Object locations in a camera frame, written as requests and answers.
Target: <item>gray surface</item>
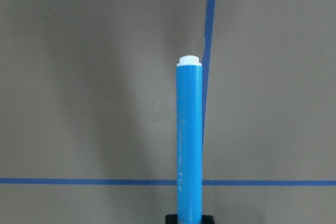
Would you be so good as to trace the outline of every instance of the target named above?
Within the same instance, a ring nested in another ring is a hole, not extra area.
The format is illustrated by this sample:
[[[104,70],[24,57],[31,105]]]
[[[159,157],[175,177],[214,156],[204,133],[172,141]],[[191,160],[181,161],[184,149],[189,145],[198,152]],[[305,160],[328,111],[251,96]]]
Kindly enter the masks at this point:
[[[0,177],[175,178],[206,0],[0,0]],[[334,179],[336,0],[217,0],[205,179]],[[171,186],[0,185],[1,223],[163,223]],[[216,223],[334,223],[334,187],[205,187]]]

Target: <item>blue barrel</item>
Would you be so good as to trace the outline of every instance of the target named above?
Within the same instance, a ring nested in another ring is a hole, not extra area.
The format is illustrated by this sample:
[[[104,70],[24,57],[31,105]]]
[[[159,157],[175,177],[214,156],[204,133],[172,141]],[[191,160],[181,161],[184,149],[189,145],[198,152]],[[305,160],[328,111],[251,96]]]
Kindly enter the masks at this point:
[[[179,223],[202,219],[202,64],[184,56],[176,67],[177,217]]]

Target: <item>blue marker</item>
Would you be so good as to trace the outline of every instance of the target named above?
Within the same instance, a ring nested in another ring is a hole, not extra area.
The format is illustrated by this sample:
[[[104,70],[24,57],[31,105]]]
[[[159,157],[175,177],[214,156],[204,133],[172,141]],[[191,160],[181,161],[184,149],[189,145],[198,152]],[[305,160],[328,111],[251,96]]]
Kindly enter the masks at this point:
[[[202,219],[202,64],[183,56],[176,67],[177,218],[180,224]]]

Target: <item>blue tape strip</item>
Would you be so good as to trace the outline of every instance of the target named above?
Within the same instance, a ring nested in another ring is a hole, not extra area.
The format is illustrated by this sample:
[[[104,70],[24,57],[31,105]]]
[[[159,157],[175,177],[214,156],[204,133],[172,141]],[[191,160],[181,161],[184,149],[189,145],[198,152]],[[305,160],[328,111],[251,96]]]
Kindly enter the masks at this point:
[[[173,179],[0,178],[0,184],[176,186]],[[204,180],[203,186],[336,186],[336,180]]]
[[[215,16],[216,0],[206,1],[205,27],[204,27],[204,53],[202,59],[203,66],[203,90],[202,90],[202,146],[204,139],[204,124],[206,110],[206,96],[208,91],[209,66],[212,43],[212,30]]]

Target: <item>horizontal blue line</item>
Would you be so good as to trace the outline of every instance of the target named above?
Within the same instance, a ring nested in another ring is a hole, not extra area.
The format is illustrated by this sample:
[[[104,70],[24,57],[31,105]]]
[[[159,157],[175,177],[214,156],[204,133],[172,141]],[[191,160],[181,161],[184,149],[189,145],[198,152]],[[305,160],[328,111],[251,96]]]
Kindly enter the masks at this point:
[[[0,184],[176,186],[173,179],[0,178]],[[336,180],[204,180],[203,186],[336,186]]]

